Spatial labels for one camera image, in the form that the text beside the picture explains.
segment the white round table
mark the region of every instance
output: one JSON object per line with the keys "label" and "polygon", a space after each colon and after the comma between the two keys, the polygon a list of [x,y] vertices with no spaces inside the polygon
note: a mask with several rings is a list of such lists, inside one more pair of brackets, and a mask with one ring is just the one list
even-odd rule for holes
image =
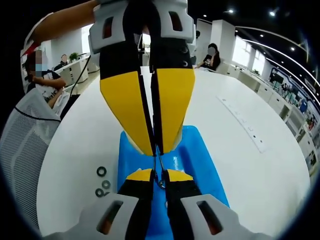
{"label": "white round table", "polygon": [[[152,115],[149,68],[142,67],[142,73]],[[302,151],[274,110],[237,79],[201,70],[195,76],[183,124],[201,133],[240,223],[275,236],[296,216],[310,187]],[[217,97],[226,98],[250,122],[264,141],[263,153]],[[37,189],[43,236],[77,224],[82,209],[97,200],[102,180],[116,191],[122,130],[97,78],[69,110],[45,155]],[[104,178],[96,174],[100,166],[107,168]]]}

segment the black ceiling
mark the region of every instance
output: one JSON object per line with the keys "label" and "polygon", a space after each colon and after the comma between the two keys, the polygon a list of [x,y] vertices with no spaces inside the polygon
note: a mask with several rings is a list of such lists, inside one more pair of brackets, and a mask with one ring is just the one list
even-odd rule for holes
{"label": "black ceiling", "polygon": [[[234,11],[232,14],[226,12],[230,9]],[[270,11],[276,13],[274,17],[270,16]],[[267,30],[298,44],[307,42],[309,49],[308,58],[306,51],[273,34],[244,28],[237,28],[238,32],[236,33],[243,39],[259,42],[288,55],[304,66],[314,77],[315,72],[313,71],[318,65],[315,53],[318,50],[318,42],[320,39],[319,33],[313,29],[318,22],[316,11],[317,7],[315,4],[312,5],[312,1],[310,0],[304,0],[303,2],[289,0],[188,1],[188,14],[193,17],[195,23],[197,19],[204,19],[209,22],[223,19],[234,26]],[[251,44],[260,52],[265,52],[267,58],[281,64],[302,81],[306,78],[312,85],[315,85],[317,92],[320,93],[320,87],[315,84],[315,81],[297,64],[271,49],[257,44]]]}

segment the blue foam block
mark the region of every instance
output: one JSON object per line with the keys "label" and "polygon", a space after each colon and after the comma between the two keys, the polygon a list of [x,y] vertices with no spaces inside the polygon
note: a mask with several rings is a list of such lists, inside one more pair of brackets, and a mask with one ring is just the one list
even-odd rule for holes
{"label": "blue foam block", "polygon": [[[185,172],[193,176],[202,194],[211,194],[229,207],[219,175],[206,145],[195,126],[183,126],[182,140],[177,148],[164,154],[162,162],[165,169]],[[117,189],[119,190],[128,175],[137,169],[152,169],[154,158],[140,154],[128,141],[125,132],[121,133],[118,162]],[[161,166],[157,159],[156,172],[161,177]],[[153,187],[151,218],[147,240],[173,240],[167,216],[166,193],[156,183]]]}

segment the office chair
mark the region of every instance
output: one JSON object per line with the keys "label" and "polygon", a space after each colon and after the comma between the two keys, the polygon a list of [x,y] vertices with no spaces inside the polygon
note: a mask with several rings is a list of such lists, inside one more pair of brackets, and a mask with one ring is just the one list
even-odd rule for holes
{"label": "office chair", "polygon": [[59,124],[60,118],[34,88],[13,109],[0,139],[0,164],[4,177],[21,211],[37,229],[39,175]]}

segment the potted plant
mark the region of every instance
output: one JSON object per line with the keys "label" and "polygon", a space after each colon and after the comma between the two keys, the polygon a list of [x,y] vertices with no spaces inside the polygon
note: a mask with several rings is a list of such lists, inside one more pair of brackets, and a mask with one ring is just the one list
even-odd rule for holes
{"label": "potted plant", "polygon": [[71,53],[70,56],[69,56],[69,59],[70,59],[71,62],[78,60],[79,59],[79,53],[77,53],[77,52]]}
{"label": "potted plant", "polygon": [[257,75],[260,76],[260,73],[259,73],[259,71],[258,71],[257,69],[254,69],[252,72],[253,72],[254,74],[257,74]]}

